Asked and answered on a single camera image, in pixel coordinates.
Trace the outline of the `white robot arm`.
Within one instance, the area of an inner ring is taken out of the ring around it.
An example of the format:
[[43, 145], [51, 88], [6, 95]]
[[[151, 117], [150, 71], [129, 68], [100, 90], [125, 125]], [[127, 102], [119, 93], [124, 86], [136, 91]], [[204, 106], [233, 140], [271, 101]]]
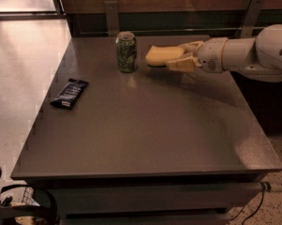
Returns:
[[264, 28], [256, 37], [216, 37], [181, 45], [186, 53], [165, 62], [169, 70], [237, 72], [249, 79], [282, 82], [282, 24]]

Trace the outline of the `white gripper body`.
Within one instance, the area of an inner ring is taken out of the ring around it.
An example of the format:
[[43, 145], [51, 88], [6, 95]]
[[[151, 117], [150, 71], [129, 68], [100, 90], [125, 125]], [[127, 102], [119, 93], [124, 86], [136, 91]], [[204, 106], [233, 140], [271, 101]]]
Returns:
[[216, 37], [205, 41], [198, 50], [198, 58], [201, 68], [205, 72], [222, 73], [222, 54], [228, 39]]

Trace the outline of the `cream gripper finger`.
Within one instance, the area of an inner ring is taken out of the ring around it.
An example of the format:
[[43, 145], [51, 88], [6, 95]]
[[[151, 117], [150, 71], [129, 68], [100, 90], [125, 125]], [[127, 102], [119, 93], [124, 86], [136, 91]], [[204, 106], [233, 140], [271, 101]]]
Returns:
[[201, 67], [201, 64], [197, 57], [188, 56], [168, 60], [166, 67], [172, 71], [194, 72], [197, 68]]
[[186, 53], [197, 54], [199, 48], [203, 45], [202, 40], [188, 42], [184, 44], [180, 44], [180, 47], [185, 50]]

